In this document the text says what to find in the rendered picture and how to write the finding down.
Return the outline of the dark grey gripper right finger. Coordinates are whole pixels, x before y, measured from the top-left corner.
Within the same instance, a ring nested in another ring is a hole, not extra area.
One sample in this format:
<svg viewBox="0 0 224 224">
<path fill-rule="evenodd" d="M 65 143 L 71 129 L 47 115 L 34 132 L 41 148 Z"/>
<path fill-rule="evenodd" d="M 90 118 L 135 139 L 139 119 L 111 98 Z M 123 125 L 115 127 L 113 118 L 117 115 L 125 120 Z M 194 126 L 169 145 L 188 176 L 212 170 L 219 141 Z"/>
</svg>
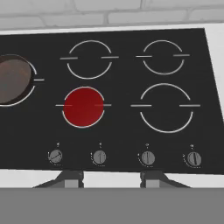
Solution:
<svg viewBox="0 0 224 224">
<path fill-rule="evenodd" d="M 142 171 L 140 173 L 141 188 L 162 188 L 162 187 L 181 187 L 188 188 L 188 185 L 168 179 L 161 171 Z"/>
</svg>

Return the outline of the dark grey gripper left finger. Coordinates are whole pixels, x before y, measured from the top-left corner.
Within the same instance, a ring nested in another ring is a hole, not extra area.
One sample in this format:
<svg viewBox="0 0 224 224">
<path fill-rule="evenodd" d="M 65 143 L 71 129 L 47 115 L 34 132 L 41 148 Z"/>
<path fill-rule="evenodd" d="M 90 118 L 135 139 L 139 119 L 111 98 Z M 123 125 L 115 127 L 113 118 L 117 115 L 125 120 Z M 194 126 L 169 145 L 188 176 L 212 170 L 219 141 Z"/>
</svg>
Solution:
<svg viewBox="0 0 224 224">
<path fill-rule="evenodd" d="M 83 171 L 62 171 L 55 179 L 36 185 L 36 188 L 83 188 Z"/>
</svg>

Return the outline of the grey hob knob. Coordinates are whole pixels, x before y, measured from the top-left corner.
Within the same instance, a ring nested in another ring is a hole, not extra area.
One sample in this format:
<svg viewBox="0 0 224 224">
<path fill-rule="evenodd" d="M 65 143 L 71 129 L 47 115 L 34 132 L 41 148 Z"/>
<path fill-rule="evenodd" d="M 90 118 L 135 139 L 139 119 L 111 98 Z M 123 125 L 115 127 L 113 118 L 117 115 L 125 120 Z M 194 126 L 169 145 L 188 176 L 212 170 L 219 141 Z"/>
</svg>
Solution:
<svg viewBox="0 0 224 224">
<path fill-rule="evenodd" d="M 53 150 L 49 156 L 48 159 L 53 164 L 58 164 L 62 159 L 62 152 L 60 150 Z"/>
<path fill-rule="evenodd" d="M 200 166 L 201 165 L 201 155 L 198 152 L 190 152 L 187 156 L 187 161 L 191 166 Z"/>
<path fill-rule="evenodd" d="M 151 151 L 145 151 L 142 154 L 142 161 L 145 165 L 152 165 L 155 162 L 155 156 Z"/>
<path fill-rule="evenodd" d="M 106 161 L 106 153 L 103 150 L 96 151 L 93 160 L 96 164 L 102 165 Z"/>
</svg>

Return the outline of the black glass hob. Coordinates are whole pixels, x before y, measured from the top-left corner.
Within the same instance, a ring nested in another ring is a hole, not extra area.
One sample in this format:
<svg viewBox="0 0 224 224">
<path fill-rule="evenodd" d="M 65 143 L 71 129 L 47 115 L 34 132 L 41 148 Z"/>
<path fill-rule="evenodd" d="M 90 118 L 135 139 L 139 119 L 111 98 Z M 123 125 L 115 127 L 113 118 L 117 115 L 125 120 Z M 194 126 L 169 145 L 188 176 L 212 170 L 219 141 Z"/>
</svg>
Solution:
<svg viewBox="0 0 224 224">
<path fill-rule="evenodd" d="M 204 29 L 0 34 L 5 54 L 28 61 L 31 82 L 0 104 L 0 169 L 224 174 Z M 54 150 L 58 164 L 48 159 Z M 193 151 L 200 166 L 187 161 Z"/>
</svg>

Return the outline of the dark brown frying pan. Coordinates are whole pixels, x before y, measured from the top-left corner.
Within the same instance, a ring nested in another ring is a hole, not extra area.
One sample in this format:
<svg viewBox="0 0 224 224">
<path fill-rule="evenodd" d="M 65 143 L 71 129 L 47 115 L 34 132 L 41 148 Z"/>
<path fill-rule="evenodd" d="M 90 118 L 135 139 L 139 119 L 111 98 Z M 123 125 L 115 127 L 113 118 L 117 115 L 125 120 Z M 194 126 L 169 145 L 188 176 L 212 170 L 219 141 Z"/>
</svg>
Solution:
<svg viewBox="0 0 224 224">
<path fill-rule="evenodd" d="M 28 61 L 16 54 L 0 55 L 0 104 L 9 104 L 29 87 L 32 68 Z"/>
</svg>

